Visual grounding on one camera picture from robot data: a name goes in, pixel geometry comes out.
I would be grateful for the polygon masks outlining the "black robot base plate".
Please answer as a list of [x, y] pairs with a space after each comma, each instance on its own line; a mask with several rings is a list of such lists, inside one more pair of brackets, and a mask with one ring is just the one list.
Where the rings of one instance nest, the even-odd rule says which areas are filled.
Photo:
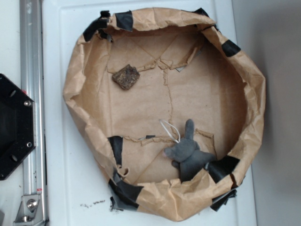
[[0, 75], [0, 179], [6, 180], [35, 148], [34, 101]]

